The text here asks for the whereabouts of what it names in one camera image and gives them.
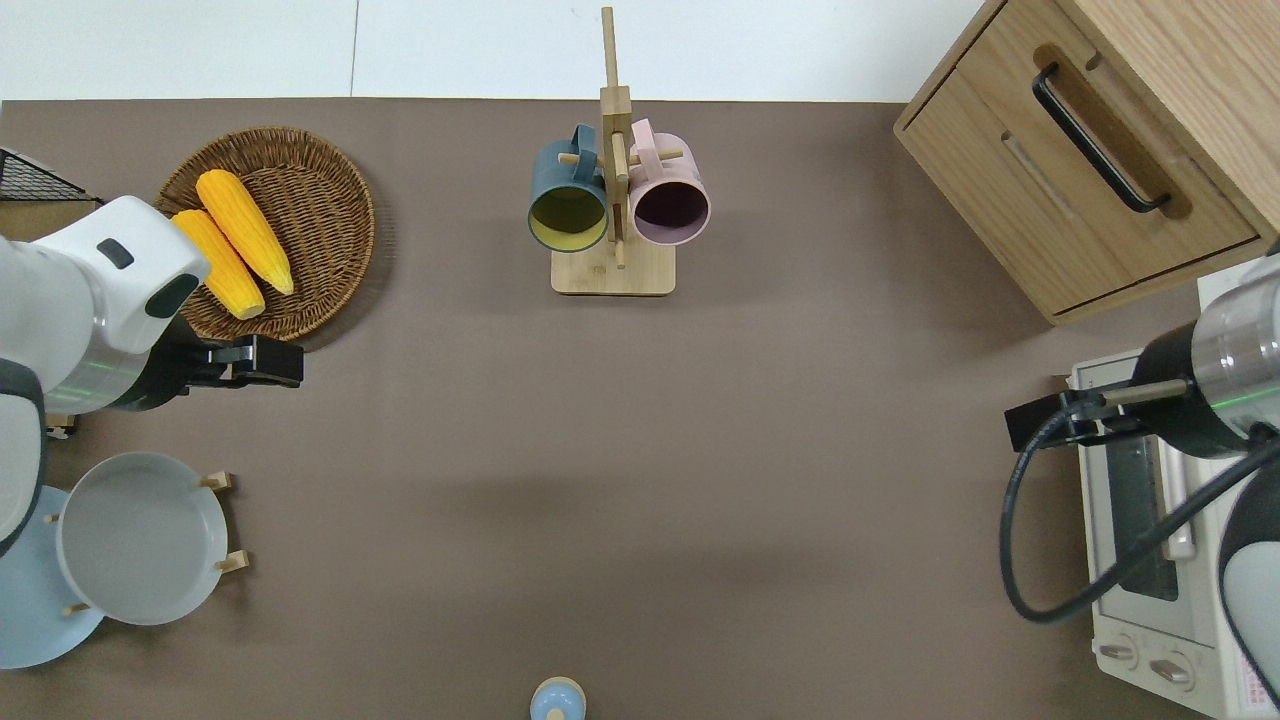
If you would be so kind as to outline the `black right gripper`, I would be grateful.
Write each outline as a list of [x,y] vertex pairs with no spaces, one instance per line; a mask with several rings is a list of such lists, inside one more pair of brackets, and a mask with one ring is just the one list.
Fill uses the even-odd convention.
[[1042,446],[1052,448],[1066,445],[1092,445],[1100,436],[1097,421],[1103,406],[1101,392],[1064,389],[1005,411],[1005,425],[1012,451],[1015,454],[1023,452],[1030,445],[1033,436],[1053,414],[1074,404],[1084,404],[1084,406],[1073,413],[1062,425],[1050,432]]

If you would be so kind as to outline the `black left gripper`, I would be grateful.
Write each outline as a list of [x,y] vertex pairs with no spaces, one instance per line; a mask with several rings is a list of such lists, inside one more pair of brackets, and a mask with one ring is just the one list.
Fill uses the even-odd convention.
[[268,336],[241,336],[200,351],[188,387],[242,389],[275,386],[296,389],[305,380],[305,350]]

